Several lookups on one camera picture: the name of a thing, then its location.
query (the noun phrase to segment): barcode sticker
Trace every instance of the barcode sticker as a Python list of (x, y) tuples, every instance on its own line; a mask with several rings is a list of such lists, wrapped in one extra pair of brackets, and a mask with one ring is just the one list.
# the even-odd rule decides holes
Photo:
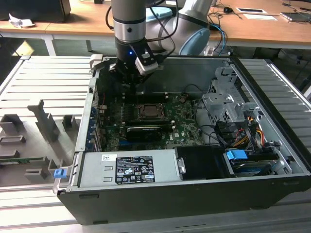
[(102, 162), (115, 161), (117, 156), (117, 154), (102, 154)]

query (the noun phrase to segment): motherboard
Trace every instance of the motherboard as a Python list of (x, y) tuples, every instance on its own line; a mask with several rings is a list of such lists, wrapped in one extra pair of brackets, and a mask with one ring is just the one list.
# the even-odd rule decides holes
[(103, 151), (203, 145), (188, 95), (117, 96), (101, 116)]

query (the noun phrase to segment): connector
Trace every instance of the connector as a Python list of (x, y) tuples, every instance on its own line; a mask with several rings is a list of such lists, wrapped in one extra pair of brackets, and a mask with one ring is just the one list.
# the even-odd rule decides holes
[(230, 150), (227, 152), (229, 160), (247, 159), (247, 155), (244, 150)]
[(54, 178), (66, 178), (67, 177), (67, 168), (59, 168), (54, 172)]

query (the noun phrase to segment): white desk leg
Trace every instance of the white desk leg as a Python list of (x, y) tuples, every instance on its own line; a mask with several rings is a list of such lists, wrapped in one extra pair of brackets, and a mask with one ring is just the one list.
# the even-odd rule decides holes
[(218, 43), (218, 41), (208, 41), (206, 49), (204, 50), (204, 55), (212, 56)]
[(92, 45), (91, 45), (91, 41), (90, 41), (90, 40), (87, 40), (87, 41), (86, 41), (86, 47), (87, 47), (87, 51), (89, 51), (89, 52), (92, 52), (92, 51), (93, 51)]
[(56, 46), (55, 46), (55, 41), (53, 40), (52, 35), (43, 35), (42, 39), (44, 39), (45, 45), (47, 46), (49, 56), (56, 56)]

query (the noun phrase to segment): power supply label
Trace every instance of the power supply label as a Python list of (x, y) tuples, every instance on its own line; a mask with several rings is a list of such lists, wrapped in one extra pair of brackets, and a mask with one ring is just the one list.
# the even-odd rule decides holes
[(155, 182), (152, 156), (123, 157), (116, 159), (116, 183)]

